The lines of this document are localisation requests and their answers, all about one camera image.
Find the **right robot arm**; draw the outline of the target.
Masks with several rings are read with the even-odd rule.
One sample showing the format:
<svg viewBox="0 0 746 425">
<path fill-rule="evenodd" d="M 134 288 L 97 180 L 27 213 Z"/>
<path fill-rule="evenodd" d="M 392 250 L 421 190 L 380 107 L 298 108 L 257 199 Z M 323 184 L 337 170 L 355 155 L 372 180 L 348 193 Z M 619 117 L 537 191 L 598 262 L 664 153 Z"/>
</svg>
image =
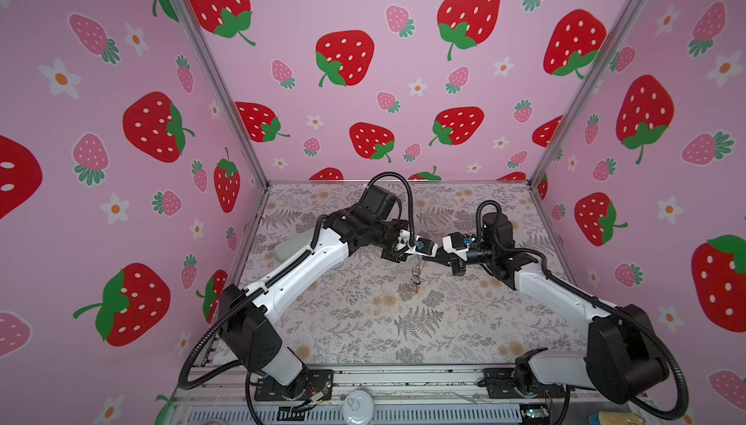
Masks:
<svg viewBox="0 0 746 425">
<path fill-rule="evenodd" d="M 584 351 L 537 348 L 519 356 L 513 373 L 516 390 L 532 397 L 548 385 L 594 390 L 615 404 L 632 403 L 664 420 L 685 415 L 690 394 L 683 371 L 655 333 L 647 313 L 620 307 L 557 277 L 547 256 L 517 246 L 510 220 L 494 200 L 477 207 L 476 232 L 452 233 L 434 244 L 409 238 L 415 252 L 461 275 L 471 265 L 508 288 L 540 302 L 584 336 Z"/>
</svg>

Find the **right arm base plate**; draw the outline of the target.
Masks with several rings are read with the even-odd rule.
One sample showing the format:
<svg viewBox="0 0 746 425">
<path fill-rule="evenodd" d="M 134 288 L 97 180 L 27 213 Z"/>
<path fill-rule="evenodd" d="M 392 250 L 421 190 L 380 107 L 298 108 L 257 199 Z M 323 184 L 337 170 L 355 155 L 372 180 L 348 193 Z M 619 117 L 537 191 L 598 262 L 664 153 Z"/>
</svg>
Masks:
<svg viewBox="0 0 746 425">
<path fill-rule="evenodd" d="M 485 388 L 490 399 L 563 399 L 565 389 L 557 384 L 522 385 L 513 368 L 489 368 L 477 380 L 477 386 Z"/>
</svg>

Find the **keyring with strap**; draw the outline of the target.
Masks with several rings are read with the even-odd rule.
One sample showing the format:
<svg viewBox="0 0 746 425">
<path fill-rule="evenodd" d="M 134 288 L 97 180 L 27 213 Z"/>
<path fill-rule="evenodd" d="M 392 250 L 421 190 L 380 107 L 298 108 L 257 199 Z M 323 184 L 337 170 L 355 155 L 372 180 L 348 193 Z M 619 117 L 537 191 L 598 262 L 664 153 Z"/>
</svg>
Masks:
<svg viewBox="0 0 746 425">
<path fill-rule="evenodd" d="M 411 270 L 409 289 L 415 295 L 417 295 L 420 292 L 420 288 L 422 285 L 423 265 L 424 265 L 423 260 L 418 259 Z"/>
</svg>

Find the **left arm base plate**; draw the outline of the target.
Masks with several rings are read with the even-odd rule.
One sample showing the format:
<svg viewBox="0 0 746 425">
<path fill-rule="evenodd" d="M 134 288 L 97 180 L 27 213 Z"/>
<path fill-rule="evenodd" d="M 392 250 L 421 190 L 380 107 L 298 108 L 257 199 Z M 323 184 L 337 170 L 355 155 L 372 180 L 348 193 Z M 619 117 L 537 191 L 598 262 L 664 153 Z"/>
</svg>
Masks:
<svg viewBox="0 0 746 425">
<path fill-rule="evenodd" d="M 321 394 L 321 400 L 331 398 L 334 370 L 304 369 L 290 385 L 279 384 L 271 376 L 262 378 L 254 387 L 253 399 L 259 402 L 307 401 Z"/>
</svg>

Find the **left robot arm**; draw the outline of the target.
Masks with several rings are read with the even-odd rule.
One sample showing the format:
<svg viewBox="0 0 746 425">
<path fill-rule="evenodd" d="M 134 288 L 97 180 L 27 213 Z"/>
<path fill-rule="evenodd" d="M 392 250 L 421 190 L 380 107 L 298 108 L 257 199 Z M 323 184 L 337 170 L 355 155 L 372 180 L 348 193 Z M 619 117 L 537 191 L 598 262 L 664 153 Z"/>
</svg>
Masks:
<svg viewBox="0 0 746 425">
<path fill-rule="evenodd" d="M 297 395 L 307 382 L 307 368 L 274 327 L 291 303 L 327 271 L 365 246 L 380 247 L 383 259 L 394 263 L 410 255 L 435 256 L 437 245 L 415 232 L 412 189 L 405 189 L 406 219 L 392 220 L 390 211 L 400 201 L 377 186 L 382 178 L 408 182 L 398 172 L 377 174 L 357 203 L 319 216 L 309 242 L 275 271 L 244 289 L 234 285 L 225 289 L 219 303 L 221 315 L 188 355 L 178 388 L 192 390 L 230 369 L 244 367 L 249 373 L 266 374 Z M 193 363 L 214 336 L 220 336 L 236 358 L 192 380 Z"/>
</svg>

